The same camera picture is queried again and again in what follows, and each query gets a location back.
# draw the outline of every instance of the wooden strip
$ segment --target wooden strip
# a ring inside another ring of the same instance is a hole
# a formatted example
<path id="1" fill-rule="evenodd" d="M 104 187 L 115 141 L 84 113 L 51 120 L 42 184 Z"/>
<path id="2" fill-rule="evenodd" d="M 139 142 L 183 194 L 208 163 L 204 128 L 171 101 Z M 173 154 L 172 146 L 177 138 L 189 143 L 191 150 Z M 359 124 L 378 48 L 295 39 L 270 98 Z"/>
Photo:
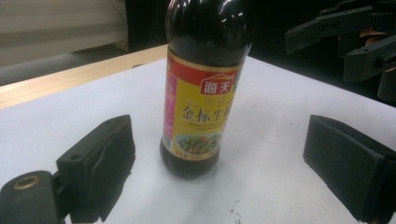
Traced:
<path id="1" fill-rule="evenodd" d="M 101 77 L 107 77 L 139 64 L 166 57 L 167 46 L 145 49 L 99 63 L 91 63 L 43 77 L 36 77 L 0 87 L 0 109 L 18 105 L 63 91 Z"/>

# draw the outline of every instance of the bottle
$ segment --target bottle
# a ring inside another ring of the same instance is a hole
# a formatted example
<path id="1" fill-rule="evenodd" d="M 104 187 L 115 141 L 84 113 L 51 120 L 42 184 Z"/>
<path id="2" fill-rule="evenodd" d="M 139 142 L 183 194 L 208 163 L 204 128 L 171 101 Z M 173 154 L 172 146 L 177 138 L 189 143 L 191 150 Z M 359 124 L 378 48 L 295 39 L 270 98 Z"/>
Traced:
<path id="1" fill-rule="evenodd" d="M 171 0 L 160 152 L 176 176 L 208 173 L 251 47 L 249 0 Z"/>

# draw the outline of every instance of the white tabletop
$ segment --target white tabletop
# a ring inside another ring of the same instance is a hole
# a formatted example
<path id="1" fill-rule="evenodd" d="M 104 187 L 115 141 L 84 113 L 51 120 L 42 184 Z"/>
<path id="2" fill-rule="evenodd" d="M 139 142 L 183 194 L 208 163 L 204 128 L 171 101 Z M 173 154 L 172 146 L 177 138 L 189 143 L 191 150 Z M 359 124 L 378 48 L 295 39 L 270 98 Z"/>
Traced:
<path id="1" fill-rule="evenodd" d="M 159 153 L 164 80 L 160 60 L 0 110 L 0 186 L 35 170 L 54 173 L 85 134 L 130 114 L 136 161 L 106 223 L 358 223 L 304 162 L 310 115 L 396 149 L 396 108 L 247 58 L 218 165 L 178 179 Z"/>

